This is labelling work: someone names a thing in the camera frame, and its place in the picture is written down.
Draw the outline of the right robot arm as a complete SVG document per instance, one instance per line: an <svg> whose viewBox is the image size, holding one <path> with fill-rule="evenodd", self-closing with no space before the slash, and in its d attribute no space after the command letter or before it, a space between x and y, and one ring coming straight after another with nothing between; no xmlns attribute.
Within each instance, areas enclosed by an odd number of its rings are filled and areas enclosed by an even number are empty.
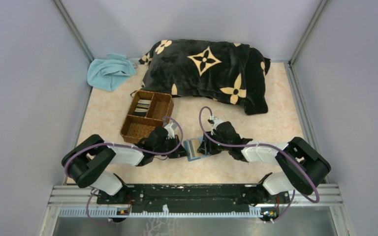
<svg viewBox="0 0 378 236"><path fill-rule="evenodd" d="M259 182L258 198L271 202L277 194L297 190L303 195L314 193L331 171L331 166L303 138L267 144L242 138L229 121L219 118L208 121L212 130L204 133L201 147L206 152L227 151L235 160L252 163L261 162L277 165L278 173L270 173Z"/></svg>

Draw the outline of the teal leather card holder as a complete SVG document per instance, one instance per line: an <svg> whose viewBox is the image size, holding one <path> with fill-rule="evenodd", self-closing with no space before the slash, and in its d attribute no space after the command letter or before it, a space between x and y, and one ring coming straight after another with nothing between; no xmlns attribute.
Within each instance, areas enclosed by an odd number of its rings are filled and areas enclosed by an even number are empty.
<svg viewBox="0 0 378 236"><path fill-rule="evenodd" d="M183 146L187 151L188 162L199 160L211 156L211 154L206 154L205 151L199 152L198 149L201 147L203 142L203 137L188 139L183 141Z"/></svg>

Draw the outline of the gold striped credit card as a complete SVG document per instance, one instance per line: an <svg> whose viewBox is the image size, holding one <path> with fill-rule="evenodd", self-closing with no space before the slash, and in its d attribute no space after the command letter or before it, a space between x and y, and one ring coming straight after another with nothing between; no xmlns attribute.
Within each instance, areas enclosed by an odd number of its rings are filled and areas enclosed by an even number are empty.
<svg viewBox="0 0 378 236"><path fill-rule="evenodd" d="M193 161L196 159L200 159L203 154L198 152L198 148L201 145L201 141L199 138L190 139L186 141L186 148L188 152L188 160Z"/></svg>

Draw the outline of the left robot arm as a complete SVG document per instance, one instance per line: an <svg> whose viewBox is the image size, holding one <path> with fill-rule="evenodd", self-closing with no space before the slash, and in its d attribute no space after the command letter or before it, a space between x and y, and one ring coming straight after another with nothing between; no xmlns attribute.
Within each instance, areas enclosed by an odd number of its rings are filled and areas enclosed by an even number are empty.
<svg viewBox="0 0 378 236"><path fill-rule="evenodd" d="M115 203L123 203L128 197L125 183L106 171L110 164L127 164L142 167L156 156L169 159L186 157L187 151L170 128L156 127L147 138L133 145L120 145L104 141L98 134L89 136L61 161L67 176L78 187L93 187L108 194Z"/></svg>

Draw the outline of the woven brown divided basket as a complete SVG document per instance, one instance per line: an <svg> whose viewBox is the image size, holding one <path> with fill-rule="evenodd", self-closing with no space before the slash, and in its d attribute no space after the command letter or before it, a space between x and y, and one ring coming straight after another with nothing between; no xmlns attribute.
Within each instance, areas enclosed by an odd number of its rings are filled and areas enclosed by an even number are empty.
<svg viewBox="0 0 378 236"><path fill-rule="evenodd" d="M134 111L139 99L151 100L147 113ZM171 116L173 107L172 95L168 93L136 91L121 127L120 135L126 143L131 144L139 142L142 138L147 138L156 127L163 126L163 117Z"/></svg>

